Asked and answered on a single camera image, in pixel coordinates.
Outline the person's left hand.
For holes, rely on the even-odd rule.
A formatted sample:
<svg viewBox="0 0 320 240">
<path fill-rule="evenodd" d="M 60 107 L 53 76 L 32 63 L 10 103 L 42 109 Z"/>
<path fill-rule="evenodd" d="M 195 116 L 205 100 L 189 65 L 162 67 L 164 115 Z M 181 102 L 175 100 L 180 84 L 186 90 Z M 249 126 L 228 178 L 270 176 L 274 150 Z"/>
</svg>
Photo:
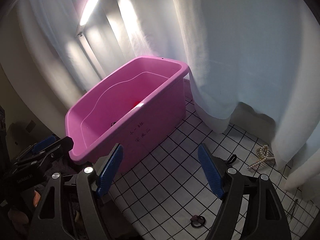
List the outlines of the person's left hand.
<svg viewBox="0 0 320 240">
<path fill-rule="evenodd" d="M 34 189 L 19 192 L 10 199 L 9 219 L 14 226 L 26 225 L 40 201 L 41 195 Z"/>
</svg>

